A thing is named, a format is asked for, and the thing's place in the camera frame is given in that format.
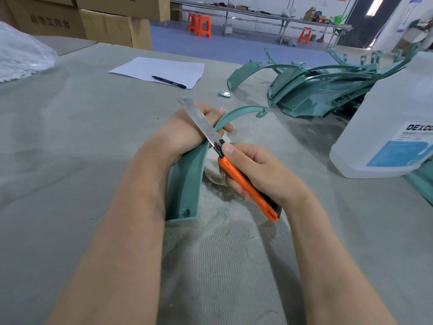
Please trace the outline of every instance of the work table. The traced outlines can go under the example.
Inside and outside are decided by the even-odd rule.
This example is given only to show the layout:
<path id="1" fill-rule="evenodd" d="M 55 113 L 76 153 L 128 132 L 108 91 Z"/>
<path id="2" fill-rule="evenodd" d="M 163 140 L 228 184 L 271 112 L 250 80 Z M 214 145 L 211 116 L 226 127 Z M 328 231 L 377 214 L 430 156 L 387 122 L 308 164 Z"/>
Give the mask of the work table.
<path id="1" fill-rule="evenodd" d="M 192 90 L 107 71 L 137 56 L 203 62 Z M 0 84 L 0 315 L 42 324 L 142 142 L 188 97 L 225 107 L 267 105 L 276 73 L 261 70 L 231 98 L 240 65 L 98 43 L 58 66 Z M 433 318 L 433 209 L 403 179 L 345 179 L 329 161 L 344 129 L 331 115 L 293 119 L 274 107 L 234 123 L 316 194 L 362 272 L 400 324 Z M 167 224 L 159 324 L 299 324 L 302 293 L 285 214 L 269 222 L 206 178 L 196 220 Z"/>

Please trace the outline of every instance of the metal table frame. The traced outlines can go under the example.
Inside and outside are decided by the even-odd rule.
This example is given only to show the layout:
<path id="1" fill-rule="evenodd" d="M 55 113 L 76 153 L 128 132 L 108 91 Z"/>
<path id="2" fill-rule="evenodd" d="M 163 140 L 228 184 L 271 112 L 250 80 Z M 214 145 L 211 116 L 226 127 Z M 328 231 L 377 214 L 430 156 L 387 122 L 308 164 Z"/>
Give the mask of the metal table frame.
<path id="1" fill-rule="evenodd" d="M 277 42 L 279 42 L 280 44 L 283 41 L 283 37 L 284 34 L 286 32 L 286 28 L 288 27 L 290 22 L 296 22 L 296 23 L 301 23 L 301 24 L 306 24 L 309 26 L 319 26 L 319 27 L 324 27 L 325 29 L 323 31 L 319 31 L 320 33 L 324 33 L 324 34 L 332 34 L 332 37 L 327 45 L 327 48 L 329 47 L 332 39 L 334 36 L 340 36 L 343 33 L 345 33 L 346 31 L 350 31 L 352 29 L 351 25 L 333 25 L 333 24 L 323 24 L 323 23 L 318 23 L 318 22 L 313 22 L 313 21 L 306 21 L 303 19 L 296 19 L 296 18 L 288 18 L 288 17 L 284 17 L 284 16 L 280 16 L 280 15 L 266 15 L 266 14 L 262 14 L 262 13 L 258 13 L 258 12 L 251 12 L 251 11 L 245 11 L 245 10 L 238 10 L 235 8 L 228 8 L 228 7 L 221 7 L 221 6 L 216 6 L 216 5 L 210 5 L 210 4 L 206 4 L 206 3 L 201 3 L 201 2 L 197 2 L 197 1 L 188 1 L 188 0 L 170 0 L 171 3 L 176 3 L 176 4 L 180 4 L 180 5 L 186 5 L 186 6 L 190 6 L 190 7 L 196 7 L 196 8 L 202 8 L 202 9 L 210 9 L 210 10 L 220 10 L 220 11 L 225 11 L 226 15 L 225 17 L 225 25 L 227 24 L 227 20 L 228 18 L 230 18 L 229 16 L 229 12 L 233 12 L 233 13 L 237 13 L 240 15 L 247 15 L 247 16 L 254 16 L 256 17 L 256 20 L 250 20 L 250 19 L 243 19 L 243 18 L 235 18 L 236 20 L 243 20 L 243 21 L 252 21 L 252 22 L 259 22 L 261 24 L 268 24 L 268 25 L 276 25 L 267 21 L 257 21 L 257 18 L 265 18 L 265 19 L 275 19 L 275 20 L 280 20 L 281 24 L 278 24 L 280 26 L 280 31 L 277 37 Z M 183 9 L 176 9 L 179 11 L 183 11 L 183 12 L 188 12 L 188 10 L 183 10 Z M 332 33 L 328 33 L 326 32 L 326 30 L 328 28 L 332 28 Z"/>

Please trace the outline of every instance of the black pen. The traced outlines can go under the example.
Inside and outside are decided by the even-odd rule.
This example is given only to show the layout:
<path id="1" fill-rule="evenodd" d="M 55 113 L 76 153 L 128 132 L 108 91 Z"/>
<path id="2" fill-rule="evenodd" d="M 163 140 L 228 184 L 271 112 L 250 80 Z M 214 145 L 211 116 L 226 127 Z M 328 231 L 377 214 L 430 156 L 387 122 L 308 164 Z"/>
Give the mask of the black pen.
<path id="1" fill-rule="evenodd" d="M 165 83 L 168 83 L 168 84 L 174 85 L 174 86 L 176 86 L 176 87 L 180 87 L 180 88 L 182 88 L 182 89 L 186 89 L 186 88 L 187 88 L 187 87 L 184 86 L 183 84 L 176 83 L 176 82 L 173 82 L 173 81 L 170 81 L 170 80 L 166 80 L 166 79 L 163 79 L 162 77 L 159 77 L 159 76 L 153 76 L 153 75 L 152 75 L 152 77 L 153 77 L 155 80 L 162 81 L 162 82 L 165 82 Z"/>

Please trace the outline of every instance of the white wall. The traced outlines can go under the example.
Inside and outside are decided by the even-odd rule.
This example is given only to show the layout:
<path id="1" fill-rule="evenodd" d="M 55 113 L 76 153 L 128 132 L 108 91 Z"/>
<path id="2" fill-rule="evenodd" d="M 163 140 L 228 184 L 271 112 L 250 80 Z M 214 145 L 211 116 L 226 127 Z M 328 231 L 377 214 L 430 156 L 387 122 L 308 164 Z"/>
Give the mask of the white wall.
<path id="1" fill-rule="evenodd" d="M 190 1 L 200 1 L 200 2 L 204 2 L 204 3 L 214 3 L 214 2 L 224 2 L 225 4 L 227 4 L 227 0 L 190 0 Z M 346 14 L 349 13 L 350 9 L 352 8 L 352 6 L 354 5 L 356 0 L 351 0 L 349 3 L 349 7 L 346 11 Z M 337 1 L 337 0 L 295 0 L 293 7 L 296 9 L 296 12 L 293 14 L 293 16 L 295 16 L 296 18 L 303 18 L 305 15 L 305 12 L 311 8 L 312 6 L 315 6 L 317 8 L 317 10 L 321 10 L 323 12 L 324 16 L 329 17 L 333 17 L 333 16 L 337 16 L 337 15 L 341 15 L 343 14 L 344 9 L 346 8 L 347 4 L 348 4 L 349 0 L 347 2 L 342 2 L 342 1 Z M 287 11 L 287 6 L 289 3 L 289 0 L 230 0 L 231 4 L 236 4 L 236 5 L 245 5 L 248 6 L 250 9 L 254 9 L 254 10 L 263 10 L 269 13 L 274 13 L 274 14 L 282 14 L 285 13 Z M 184 9 L 191 9 L 191 10 L 196 10 L 196 11 L 200 11 L 198 8 L 190 8 L 190 7 L 185 7 Z M 213 11 L 213 10 L 206 10 L 206 9 L 202 9 L 201 11 L 203 12 L 208 12 L 208 13 L 217 13 L 220 15 L 225 15 L 224 11 Z M 229 13 L 229 16 L 231 17 L 240 17 L 240 18 L 245 18 L 245 19 L 253 19 L 255 20 L 255 17 L 253 16 L 243 16 L 243 15 L 238 15 L 235 13 Z M 187 19 L 187 13 L 184 13 L 184 20 Z M 281 21 L 278 20 L 272 20 L 272 19 L 259 19 L 260 21 L 266 21 L 266 22 L 272 22 L 275 24 L 278 24 L 278 26 L 272 26 L 269 24 L 261 24 L 261 23 L 256 23 L 255 22 L 248 22 L 248 21 L 239 21 L 239 20 L 235 20 L 235 19 L 229 19 L 230 20 L 230 24 L 233 25 L 233 28 L 239 28 L 239 29 L 245 29 L 245 30 L 249 30 L 249 31 L 258 31 L 258 32 L 266 32 L 266 33 L 273 33 L 273 34 L 278 34 L 279 30 L 280 30 L 280 24 Z M 219 25 L 219 26 L 223 26 L 224 25 L 224 18 L 219 18 L 219 17 L 212 17 L 212 24 L 213 25 Z M 299 24 L 299 23 L 290 23 L 289 26 L 295 26 L 295 27 L 300 27 L 303 28 L 305 25 L 303 24 Z M 322 28 L 319 26 L 312 26 L 313 29 L 316 29 L 318 31 L 322 31 Z M 293 29 L 288 27 L 286 29 L 286 36 L 293 36 L 293 37 L 299 37 L 301 33 L 301 30 L 298 29 Z M 313 34 L 322 34 L 321 32 L 313 32 Z M 328 41 L 330 39 L 330 34 L 326 34 L 325 35 L 325 41 Z"/>
<path id="2" fill-rule="evenodd" d="M 395 45 L 398 43 L 404 32 L 398 33 L 398 27 L 403 19 L 404 10 L 408 6 L 410 0 L 402 0 L 394 11 L 393 16 L 390 18 L 387 25 L 384 27 L 382 33 L 377 38 L 373 45 L 373 50 L 383 50 L 391 52 Z M 433 17 L 433 0 L 423 0 L 414 11 L 412 12 L 409 22 L 416 19 L 430 19 Z"/>

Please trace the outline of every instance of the door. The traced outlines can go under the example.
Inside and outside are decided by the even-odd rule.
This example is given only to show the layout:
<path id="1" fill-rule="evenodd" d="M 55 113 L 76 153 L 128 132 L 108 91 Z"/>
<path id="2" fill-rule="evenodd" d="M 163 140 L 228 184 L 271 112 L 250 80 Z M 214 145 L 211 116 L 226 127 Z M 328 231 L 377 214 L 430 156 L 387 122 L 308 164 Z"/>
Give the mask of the door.
<path id="1" fill-rule="evenodd" d="M 338 40 L 337 45 L 368 48 L 391 17 L 401 0 L 357 0 L 346 24 L 353 29 Z"/>

